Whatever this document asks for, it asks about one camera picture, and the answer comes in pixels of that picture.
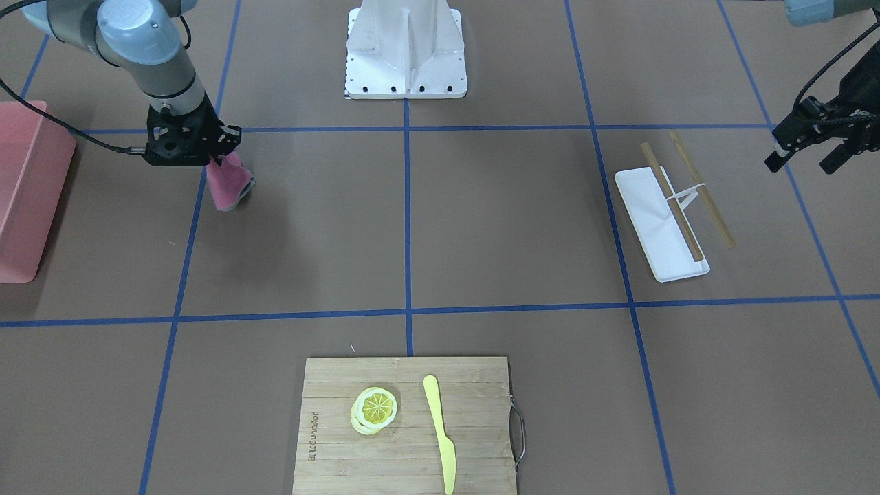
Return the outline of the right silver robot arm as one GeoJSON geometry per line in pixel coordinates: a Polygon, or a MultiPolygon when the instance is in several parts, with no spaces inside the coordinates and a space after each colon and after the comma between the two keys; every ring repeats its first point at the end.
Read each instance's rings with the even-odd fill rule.
{"type": "Polygon", "coordinates": [[[174,19],[194,1],[31,1],[24,17],[56,40],[126,70],[150,101],[147,142],[125,148],[151,166],[223,166],[239,126],[217,116],[174,19]]]}

